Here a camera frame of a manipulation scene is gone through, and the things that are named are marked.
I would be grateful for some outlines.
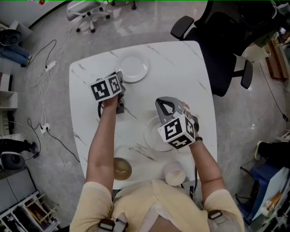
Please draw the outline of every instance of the white plate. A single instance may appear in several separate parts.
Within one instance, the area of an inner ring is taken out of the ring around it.
[[[149,60],[137,51],[127,51],[117,58],[115,71],[122,71],[124,82],[135,83],[142,80],[149,69]]]
[[[169,151],[172,149],[170,145],[164,143],[159,132],[158,128],[161,127],[161,122],[159,117],[155,117],[148,122],[145,131],[144,138],[148,146],[156,151]]]

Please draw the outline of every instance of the white table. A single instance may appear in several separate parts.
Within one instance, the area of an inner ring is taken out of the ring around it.
[[[156,152],[144,140],[146,124],[158,116],[155,100],[158,97],[177,97],[186,102],[199,119],[199,134],[213,158],[217,160],[217,133],[213,97],[208,73],[199,44],[163,42],[121,48],[74,62],[69,71],[72,125],[78,155],[84,175],[87,171],[89,147],[99,123],[97,103],[89,84],[114,71],[118,56],[136,50],[148,57],[149,71],[144,79],[124,84],[124,114],[117,115],[115,129],[115,157],[127,159],[132,175],[126,181],[114,181],[114,189],[136,182],[164,179],[162,168],[178,160],[186,173],[186,181],[194,180],[194,161],[189,147],[178,152]]]

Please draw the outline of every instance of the cable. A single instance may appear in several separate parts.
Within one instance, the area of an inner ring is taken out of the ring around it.
[[[280,83],[279,81],[276,81],[276,80],[273,80],[273,81],[276,82],[276,83],[278,83],[278,84],[280,84],[281,87],[282,87],[283,89],[285,89],[285,90],[287,90],[288,92],[290,92],[290,89],[287,89],[286,87],[284,87],[283,84]]]
[[[276,99],[275,99],[275,97],[274,97],[274,95],[273,95],[273,93],[272,93],[272,90],[271,90],[270,86],[269,86],[269,83],[268,83],[268,81],[267,81],[267,78],[266,78],[266,76],[265,76],[265,74],[264,74],[264,70],[263,70],[263,68],[262,68],[262,66],[261,66],[261,63],[259,62],[259,64],[260,64],[260,67],[261,67],[261,69],[262,69],[262,72],[263,72],[264,78],[265,78],[265,80],[266,80],[266,82],[267,82],[267,85],[268,85],[268,87],[269,87],[269,90],[270,90],[270,92],[271,92],[271,94],[272,94],[272,96],[273,96],[273,99],[274,99],[274,101],[275,101],[275,103],[276,103],[276,105],[277,105],[279,111],[281,112],[283,119],[284,119],[286,122],[288,122],[289,119],[288,119],[287,116],[286,116],[285,114],[283,114],[282,111],[280,110],[280,108],[279,108],[279,106],[278,106],[278,103],[277,103],[277,101],[276,101]]]
[[[99,105],[98,105],[98,115],[99,115],[99,118],[101,119],[101,107],[102,107],[102,101],[99,102]]]
[[[33,57],[32,61],[29,62],[29,64],[28,64],[27,67],[29,67],[29,66],[31,65],[31,63],[35,60],[35,58],[37,57],[37,55],[38,55],[38,54],[39,54],[43,49],[45,49],[47,46],[49,46],[53,41],[55,41],[55,44],[54,44],[53,48],[50,50],[50,52],[48,53],[48,56],[47,56],[47,58],[46,58],[46,60],[45,60],[45,68],[47,68],[47,60],[48,60],[48,58],[49,58],[49,55],[50,55],[51,51],[54,49],[54,47],[55,47],[55,45],[56,45],[56,43],[57,43],[56,39],[53,39],[52,41],[49,42],[49,44],[45,45],[42,49],[40,49],[39,52],[37,52],[36,55]]]
[[[15,194],[14,194],[14,191],[12,190],[12,188],[11,188],[11,191],[12,191],[12,193],[13,193],[13,195],[14,195],[15,199],[17,199],[17,198],[16,198],[16,196],[15,196]]]
[[[62,52],[61,52],[61,55],[60,55],[59,59],[54,59],[54,61],[56,61],[57,68],[55,69],[55,73],[54,73],[53,75],[50,74],[50,71],[49,71],[49,70],[46,71],[45,69],[43,69],[43,71],[41,72],[41,74],[40,74],[38,77],[35,78],[35,79],[38,79],[38,82],[37,82],[34,86],[29,86],[29,83],[30,83],[30,80],[31,80],[32,76],[30,76],[30,78],[29,78],[29,80],[28,80],[28,82],[27,82],[27,86],[28,86],[28,87],[37,87],[37,86],[39,85],[39,96],[40,96],[40,100],[41,100],[42,105],[43,105],[43,111],[42,111],[42,115],[41,115],[41,125],[42,125],[42,127],[44,126],[44,124],[46,124],[45,98],[46,98],[46,96],[47,96],[47,94],[48,94],[48,92],[49,92],[49,89],[50,89],[50,87],[51,87],[52,82],[54,81],[54,79],[55,79],[55,77],[56,77],[56,74],[58,73],[58,69],[59,69],[59,61],[60,61],[60,59],[62,58],[62,56],[63,56],[63,50],[62,50]],[[46,76],[45,79],[42,78],[42,76],[43,76],[44,73],[47,73],[47,76]],[[48,82],[49,82],[49,86],[48,86],[47,90],[44,91],[45,93],[44,93],[44,96],[43,96],[43,95],[42,95],[42,88],[43,88],[43,87],[44,87]]]
[[[9,120],[6,120],[6,119],[4,119],[4,121],[12,122],[12,123],[14,123],[14,124],[17,124],[17,125],[23,126],[23,127],[27,128],[27,129],[33,130],[33,129],[31,129],[31,127],[25,126],[25,125],[23,125],[23,124],[21,124],[21,123],[18,123],[18,122],[9,121]]]
[[[47,148],[47,145],[46,145],[46,140],[47,140],[47,138],[48,138],[48,134],[46,134],[46,138],[45,138],[45,148],[46,148],[46,150],[47,150],[47,153],[52,154],[52,155],[56,155],[56,156],[57,156],[58,158],[60,158],[61,161],[63,162],[63,170],[62,170],[60,173],[57,173],[57,174],[61,174],[61,173],[63,173],[63,171],[65,170],[65,163],[64,163],[64,160],[60,157],[59,154],[49,152],[49,150],[48,150],[48,148]]]
[[[33,155],[34,156],[34,155]],[[32,158],[33,158],[33,156],[31,157],[31,158],[29,158],[29,159],[25,159],[25,161],[27,161],[27,160],[31,160]]]
[[[35,133],[35,135],[36,135],[36,137],[37,137],[37,139],[38,139],[38,142],[39,142],[39,151],[38,151],[37,153],[39,154],[40,151],[41,151],[41,142],[40,142],[40,139],[39,139],[38,135],[36,134],[35,130],[38,128],[38,126],[40,125],[40,123],[37,124],[37,126],[36,126],[35,128],[32,127],[32,121],[31,121],[30,118],[27,119],[27,123],[28,123],[28,125],[31,127],[31,129],[33,130],[33,132]]]
[[[194,192],[195,192],[196,187],[198,186],[198,170],[196,168],[196,165],[194,166],[194,176],[195,176],[195,183],[194,183]]]
[[[59,140],[58,138],[52,136],[52,135],[49,133],[48,129],[46,129],[46,131],[47,131],[47,133],[48,133],[51,137],[53,137],[54,139],[56,139],[57,141],[59,141],[59,142],[64,146],[64,148],[65,148],[66,150],[68,150],[70,153],[72,153],[72,155],[74,156],[74,158],[75,158],[75,159],[80,163],[80,161],[76,158],[75,154],[74,154],[73,152],[71,152],[70,149],[68,149],[68,148],[63,144],[63,142],[62,142],[61,140]]]
[[[241,197],[238,194],[235,194],[235,196],[238,197],[238,198],[241,198],[241,199],[247,199],[247,200],[250,200],[251,199],[251,198]]]

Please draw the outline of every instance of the gray floor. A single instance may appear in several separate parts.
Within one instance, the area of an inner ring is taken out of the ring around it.
[[[206,2],[137,2],[137,10],[131,10],[130,4],[118,2],[112,10],[111,19],[100,20],[96,23],[96,32],[77,34],[73,23],[66,20],[66,7],[63,6],[45,19],[37,23],[32,30],[34,33],[24,43],[24,48],[33,54],[39,51],[52,39],[57,39],[56,49],[61,48],[55,58],[63,56],[59,61],[59,69],[45,98],[47,121],[51,125],[51,134],[77,154],[75,146],[69,103],[69,65],[79,59],[117,48],[138,44],[174,41],[170,30],[182,16],[189,15],[198,19]],[[41,122],[43,105],[39,97],[37,77],[44,68],[49,49],[43,51],[28,69],[18,68],[14,71],[14,90],[19,93],[19,108],[15,113],[18,123],[27,125],[30,117],[33,126]],[[237,69],[243,67],[243,59],[238,59]],[[268,73],[265,61],[261,62]],[[289,93],[286,93],[279,83],[269,79],[278,104],[283,112],[289,106]],[[49,84],[42,87],[42,95]],[[213,96],[217,122],[217,153],[218,164],[222,169],[225,183],[231,194],[249,187],[245,175],[239,167],[253,160],[253,151],[258,140],[272,142],[281,135],[286,123],[275,105],[272,95],[262,75],[258,63],[254,64],[254,75],[249,90],[240,85],[240,79],[232,80],[225,97]],[[35,134],[16,125],[29,141],[36,141]],[[80,164],[67,152],[59,142],[48,138],[48,153],[45,149],[45,135],[41,135],[41,155],[37,159],[27,161],[33,179],[39,190],[45,192],[50,199],[57,202],[58,216],[62,226],[70,223],[84,184]],[[52,153],[60,154],[66,168],[62,174],[57,174],[63,168],[61,160]]]

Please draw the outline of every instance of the black cable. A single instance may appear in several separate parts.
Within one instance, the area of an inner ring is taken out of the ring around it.
[[[235,196],[238,197],[238,198],[241,198],[241,199],[247,199],[247,200],[250,200],[251,199],[251,198],[241,197],[238,194],[235,194]]]
[[[193,191],[194,191],[194,187],[193,186],[190,186],[189,187],[189,196],[194,201],[194,199],[193,199]]]
[[[34,154],[31,158],[26,159],[26,160],[30,160],[30,159],[32,159],[32,158],[34,158],[34,157],[37,157],[37,156],[39,155],[40,151],[41,151],[41,142],[40,142],[40,139],[39,139],[37,133],[35,132],[35,130],[38,128],[38,126],[40,126],[40,128],[42,128],[42,127],[41,127],[41,124],[39,123],[39,124],[37,124],[37,126],[36,126],[35,128],[33,128],[33,126],[32,126],[32,121],[31,121],[30,118],[27,119],[27,123],[28,123],[28,125],[31,127],[31,129],[33,130],[33,132],[36,134],[36,137],[37,137],[38,142],[39,142],[39,151],[36,153],[37,155]]]
[[[61,140],[59,140],[58,138],[52,136],[52,135],[49,133],[48,129],[46,129],[46,131],[47,131],[47,133],[48,133],[51,137],[53,137],[54,139],[56,139],[57,141],[59,141],[59,142],[64,146],[64,148],[65,148],[66,150],[68,150],[70,153],[72,153],[72,155],[74,156],[74,158],[75,158],[75,159],[80,163],[80,161],[76,158],[75,154],[74,154],[73,152],[71,152],[70,149],[68,149],[68,148],[63,144],[63,142],[62,142]]]
[[[9,183],[9,180],[8,180],[8,179],[7,179],[7,182],[8,182],[8,184],[9,184],[9,187],[11,188],[11,186],[10,186],[10,183]],[[12,193],[13,193],[13,195],[14,195],[15,199],[17,199],[17,198],[16,198],[16,196],[15,196],[15,194],[14,194],[14,192],[13,192],[13,190],[12,190],[12,188],[11,188],[11,191],[12,191]]]
[[[267,78],[266,78],[266,76],[265,76],[265,74],[264,74],[264,70],[263,70],[263,68],[262,68],[262,66],[261,66],[261,63],[259,63],[259,64],[260,64],[260,67],[261,67],[261,69],[262,69],[262,72],[263,72],[264,78],[265,78],[265,80],[266,80],[266,82],[267,82],[267,85],[268,85],[268,87],[269,87],[269,90],[270,90],[270,92],[271,92],[271,94],[272,94],[272,96],[273,96],[273,98],[274,98],[274,101],[276,102],[276,105],[277,105],[279,111],[281,112],[281,114],[282,114],[282,116],[283,116],[283,119],[284,119],[286,122],[288,122],[289,119],[288,119],[287,116],[286,116],[285,114],[283,114],[282,111],[280,110],[280,108],[279,108],[279,106],[278,106],[278,103],[277,103],[277,101],[276,101],[276,99],[275,99],[275,97],[274,97],[274,95],[273,95],[273,93],[272,93],[272,90],[271,90],[270,86],[269,86],[269,83],[268,83],[268,81],[267,81]]]
[[[48,53],[48,56],[47,56],[47,58],[46,58],[46,60],[45,60],[45,68],[47,68],[47,60],[48,60],[48,58],[49,58],[49,55],[50,55],[51,51],[54,49],[54,47],[55,47],[55,45],[56,45],[56,43],[57,43],[56,39],[53,39],[52,41],[49,42],[49,44],[45,45],[42,49],[40,49],[40,51],[37,52],[37,54],[36,54],[36,55],[33,57],[33,59],[29,62],[28,66],[30,66],[31,63],[34,61],[34,59],[37,57],[37,55],[38,55],[38,54],[39,54],[43,49],[45,49],[47,46],[49,46],[53,41],[55,41],[55,44],[54,44],[53,48],[50,50],[50,52]]]
[[[194,192],[195,192],[196,187],[198,186],[198,170],[196,168],[196,165],[194,166],[194,176],[195,176],[195,183],[194,183]]]
[[[98,115],[99,115],[99,118],[101,119],[101,107],[102,107],[102,101],[99,102],[99,105],[98,105]]]
[[[34,155],[33,155],[34,156]],[[27,161],[27,160],[31,160],[32,158],[33,158],[33,156],[31,157],[31,158],[29,158],[29,159],[25,159],[25,161]]]

